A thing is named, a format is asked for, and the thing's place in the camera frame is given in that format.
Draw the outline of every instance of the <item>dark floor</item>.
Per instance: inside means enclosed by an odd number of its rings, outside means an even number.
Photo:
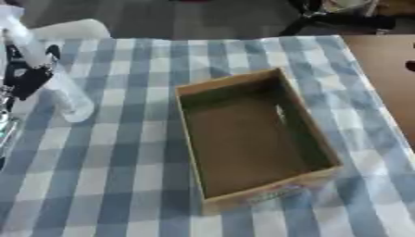
[[[296,18],[286,0],[20,0],[23,21],[39,27],[76,19],[99,19],[115,38],[252,39],[273,37]],[[414,22],[395,33],[415,33]],[[301,34],[350,33],[307,28]]]

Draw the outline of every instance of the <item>table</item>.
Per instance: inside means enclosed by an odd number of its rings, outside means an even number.
[[[19,103],[26,123],[0,174],[2,236],[415,232],[413,153],[339,36],[56,44],[97,111],[68,124],[45,93]],[[320,189],[199,216],[173,86],[277,66],[344,168]]]
[[[415,60],[415,35],[346,36],[346,43],[371,84],[415,148],[415,72],[405,68]]]

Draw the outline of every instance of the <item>gingham fabric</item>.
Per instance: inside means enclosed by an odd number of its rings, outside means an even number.
[[[57,44],[96,111],[69,124],[46,93],[19,103],[1,236],[415,236],[413,154],[340,37]],[[321,188],[202,217],[173,87],[274,67],[344,168]]]

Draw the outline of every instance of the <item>plastic bottle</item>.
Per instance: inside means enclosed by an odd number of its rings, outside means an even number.
[[[28,65],[35,68],[50,63],[51,58],[45,54],[44,46],[21,24],[12,10],[9,14],[2,12],[3,7],[14,6],[0,6],[0,29],[7,29],[6,37],[19,49]],[[53,78],[44,88],[54,97],[60,114],[68,122],[81,122],[93,114],[94,103],[60,64],[57,63]]]

